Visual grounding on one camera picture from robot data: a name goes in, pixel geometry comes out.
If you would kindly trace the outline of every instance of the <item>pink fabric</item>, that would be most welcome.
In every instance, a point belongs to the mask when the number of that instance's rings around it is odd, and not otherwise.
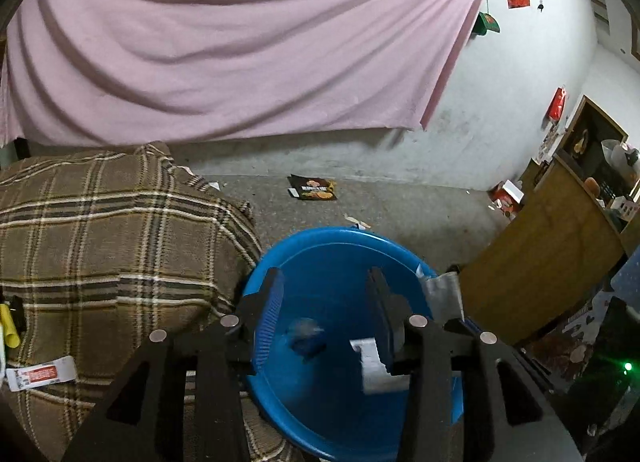
[[[25,0],[0,141],[131,145],[426,124],[482,0]]]

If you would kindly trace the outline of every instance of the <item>blue trash bin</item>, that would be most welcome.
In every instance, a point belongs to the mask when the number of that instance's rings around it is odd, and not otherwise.
[[[435,276],[398,244],[353,228],[325,227],[277,243],[257,265],[244,294],[260,289],[270,267],[283,271],[284,300],[269,358],[248,378],[262,413],[294,444],[338,462],[392,462],[398,453],[408,391],[365,395],[360,354],[350,340],[373,337],[367,271],[380,267],[393,292],[431,316],[415,270]],[[324,329],[327,348],[305,360],[287,330],[300,318]],[[453,379],[452,420],[462,415],[462,382]]]

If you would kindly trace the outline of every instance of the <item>white tissue in bucket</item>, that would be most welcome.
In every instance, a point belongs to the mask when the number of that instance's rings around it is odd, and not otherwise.
[[[409,389],[411,376],[392,376],[386,371],[386,366],[380,362],[374,338],[352,339],[350,343],[351,347],[360,353],[362,391],[366,395],[404,392]]]

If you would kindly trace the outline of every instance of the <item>plaid blanket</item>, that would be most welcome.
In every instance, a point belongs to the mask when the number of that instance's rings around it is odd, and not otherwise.
[[[163,143],[134,153],[31,158],[0,172],[0,287],[24,300],[27,331],[9,366],[73,356],[78,379],[9,392],[50,459],[156,328],[199,327],[231,312],[260,256],[251,209],[174,165]],[[193,456],[193,375],[185,446]],[[242,400],[254,460],[300,454]]]

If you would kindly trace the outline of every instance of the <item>yellow object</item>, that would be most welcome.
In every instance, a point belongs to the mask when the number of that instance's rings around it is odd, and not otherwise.
[[[11,311],[9,311],[9,307],[5,303],[0,304],[0,323],[2,323],[2,328],[4,329],[4,344],[9,348],[17,347],[20,344],[20,336],[15,330]]]

